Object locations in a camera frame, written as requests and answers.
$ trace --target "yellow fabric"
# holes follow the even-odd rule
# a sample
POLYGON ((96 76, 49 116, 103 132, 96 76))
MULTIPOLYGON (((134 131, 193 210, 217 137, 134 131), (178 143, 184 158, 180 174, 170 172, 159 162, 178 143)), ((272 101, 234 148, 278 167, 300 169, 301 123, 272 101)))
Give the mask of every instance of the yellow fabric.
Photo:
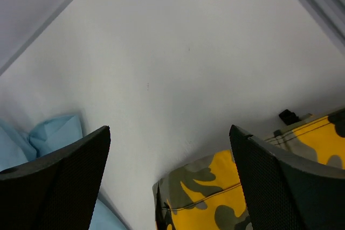
POLYGON ((215 222, 215 211, 220 205, 231 207, 237 218, 245 212, 245 199, 236 165, 232 161, 230 151, 225 150, 216 153, 209 168, 216 176, 214 181, 195 181, 202 185, 220 186, 224 190, 210 197, 204 197, 201 193, 193 192, 181 183, 183 190, 192 201, 195 203, 204 201, 207 205, 207 209, 200 210, 194 207, 193 209, 182 208, 175 210, 177 214, 172 213, 171 215, 176 230, 219 230, 215 222))
POLYGON ((300 142, 316 151, 320 164, 327 164, 331 156, 337 155, 345 169, 345 138, 336 133, 335 125, 328 121, 328 116, 298 127, 293 132, 300 142))

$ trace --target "yellow camouflage fabric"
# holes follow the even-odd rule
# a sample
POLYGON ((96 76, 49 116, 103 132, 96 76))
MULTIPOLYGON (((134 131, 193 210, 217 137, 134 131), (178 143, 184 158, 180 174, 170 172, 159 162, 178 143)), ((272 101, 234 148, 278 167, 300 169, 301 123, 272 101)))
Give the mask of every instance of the yellow camouflage fabric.
MULTIPOLYGON (((267 142, 345 169, 345 109, 275 131, 267 142)), ((252 230, 230 150, 180 167, 153 187, 158 230, 252 230)))

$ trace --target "light blue fabric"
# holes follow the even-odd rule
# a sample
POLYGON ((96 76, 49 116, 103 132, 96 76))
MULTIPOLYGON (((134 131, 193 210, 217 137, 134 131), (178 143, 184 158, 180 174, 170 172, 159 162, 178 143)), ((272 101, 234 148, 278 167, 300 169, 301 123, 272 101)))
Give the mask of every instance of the light blue fabric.
MULTIPOLYGON (((29 134, 0 120, 0 171, 35 160, 82 138, 76 115, 56 117, 37 125, 29 134)), ((126 230, 121 221, 97 199, 89 230, 126 230)))
POLYGON ((38 124, 29 133, 30 144, 37 157, 63 148, 82 138, 80 120, 76 115, 56 117, 38 124))
POLYGON ((36 153, 27 134, 0 120, 0 171, 35 160, 36 153))

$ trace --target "black plastic part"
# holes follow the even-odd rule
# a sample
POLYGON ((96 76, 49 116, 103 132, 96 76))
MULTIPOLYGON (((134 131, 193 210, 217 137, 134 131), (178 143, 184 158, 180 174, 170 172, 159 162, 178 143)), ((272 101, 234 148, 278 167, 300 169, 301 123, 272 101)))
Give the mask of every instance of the black plastic part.
POLYGON ((289 126, 296 122, 301 121, 300 118, 296 115, 296 113, 291 112, 290 110, 286 109, 279 114, 280 119, 285 123, 285 125, 289 126))
POLYGON ((277 148, 239 127, 230 140, 255 230, 345 229, 345 171, 277 148))
POLYGON ((281 136, 282 135, 282 133, 281 133, 281 130, 280 129, 278 129, 278 130, 276 130, 275 132, 273 132, 273 136, 274 137, 279 137, 279 136, 281 136))
POLYGON ((109 127, 0 174, 1 229, 88 230, 109 146, 109 127))

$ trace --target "camouflage bag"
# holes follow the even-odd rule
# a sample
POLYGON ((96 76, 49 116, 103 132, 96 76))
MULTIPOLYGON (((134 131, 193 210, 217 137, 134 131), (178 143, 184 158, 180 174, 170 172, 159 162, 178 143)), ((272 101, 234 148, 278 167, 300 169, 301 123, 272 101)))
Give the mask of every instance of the camouflage bag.
MULTIPOLYGON (((267 142, 310 160, 343 168, 345 109, 275 131, 267 142)), ((230 150, 180 167, 153 187, 158 230, 252 230, 230 150)))

